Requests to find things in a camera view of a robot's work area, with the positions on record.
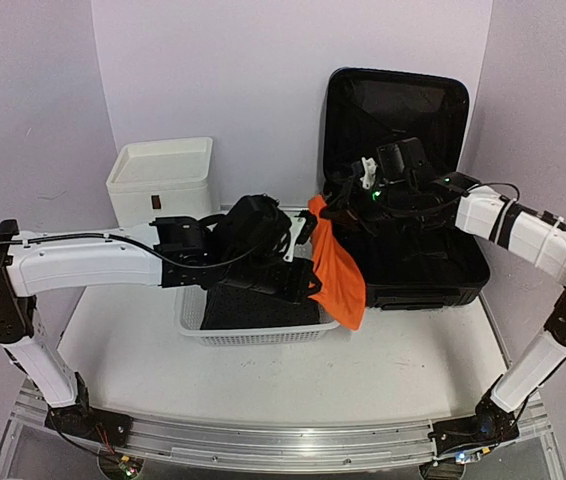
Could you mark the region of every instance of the black tape stripe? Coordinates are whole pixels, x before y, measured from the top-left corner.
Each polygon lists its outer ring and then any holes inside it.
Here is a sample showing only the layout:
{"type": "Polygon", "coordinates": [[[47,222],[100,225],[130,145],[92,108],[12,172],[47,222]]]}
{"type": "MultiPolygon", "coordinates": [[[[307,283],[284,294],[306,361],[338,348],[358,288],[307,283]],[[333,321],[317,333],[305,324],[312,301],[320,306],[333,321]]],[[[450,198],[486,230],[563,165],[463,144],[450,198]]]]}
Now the black tape stripe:
{"type": "Polygon", "coordinates": [[[490,231],[489,240],[492,243],[496,242],[496,233],[497,233],[497,230],[499,229],[499,224],[501,223],[501,218],[503,218],[503,215],[505,214],[505,209],[507,208],[507,205],[510,201],[510,199],[507,198],[504,195],[501,195],[499,197],[499,200],[501,200],[503,202],[503,207],[501,208],[501,211],[499,212],[499,214],[496,216],[496,220],[494,221],[494,225],[492,225],[492,231],[490,231]]]}
{"type": "Polygon", "coordinates": [[[507,212],[505,212],[505,219],[503,220],[503,226],[501,227],[501,233],[497,240],[497,245],[505,248],[510,246],[510,234],[512,233],[512,228],[514,228],[514,222],[523,211],[523,207],[518,203],[513,203],[507,212]]]}

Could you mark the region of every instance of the orange cloth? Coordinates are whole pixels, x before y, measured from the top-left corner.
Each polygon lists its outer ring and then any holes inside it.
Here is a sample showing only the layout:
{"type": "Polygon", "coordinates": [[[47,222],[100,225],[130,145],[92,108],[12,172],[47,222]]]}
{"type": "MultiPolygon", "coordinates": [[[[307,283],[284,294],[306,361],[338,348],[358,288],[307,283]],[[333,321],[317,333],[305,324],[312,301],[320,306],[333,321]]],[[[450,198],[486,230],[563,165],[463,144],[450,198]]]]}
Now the orange cloth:
{"type": "Polygon", "coordinates": [[[365,312],[365,280],[354,259],[334,238],[332,222],[321,218],[325,206],[321,195],[309,201],[310,212],[319,222],[312,232],[314,273],[323,284],[311,298],[341,325],[358,330],[365,312]]]}

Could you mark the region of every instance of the white wall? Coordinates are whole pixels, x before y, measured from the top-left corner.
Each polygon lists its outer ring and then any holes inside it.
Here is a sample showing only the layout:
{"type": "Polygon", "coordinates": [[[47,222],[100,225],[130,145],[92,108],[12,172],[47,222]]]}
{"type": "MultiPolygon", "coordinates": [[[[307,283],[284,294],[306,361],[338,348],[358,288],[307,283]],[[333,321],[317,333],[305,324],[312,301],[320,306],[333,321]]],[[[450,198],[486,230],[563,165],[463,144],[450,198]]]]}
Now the white wall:
{"type": "Polygon", "coordinates": [[[491,0],[93,0],[117,147],[214,137],[221,199],[316,189],[330,74],[370,67],[453,77],[472,98],[491,0]]]}
{"type": "MultiPolygon", "coordinates": [[[[109,227],[116,150],[89,0],[0,1],[0,220],[24,228],[109,227]]],[[[77,292],[40,296],[58,333],[77,292]]],[[[0,438],[22,375],[0,348],[0,438]]]]}
{"type": "MultiPolygon", "coordinates": [[[[515,182],[522,202],[566,217],[566,0],[495,0],[467,167],[515,182]]],[[[513,357],[544,323],[560,288],[488,249],[490,306],[513,357]]],[[[566,464],[566,364],[542,391],[566,464]]]]}

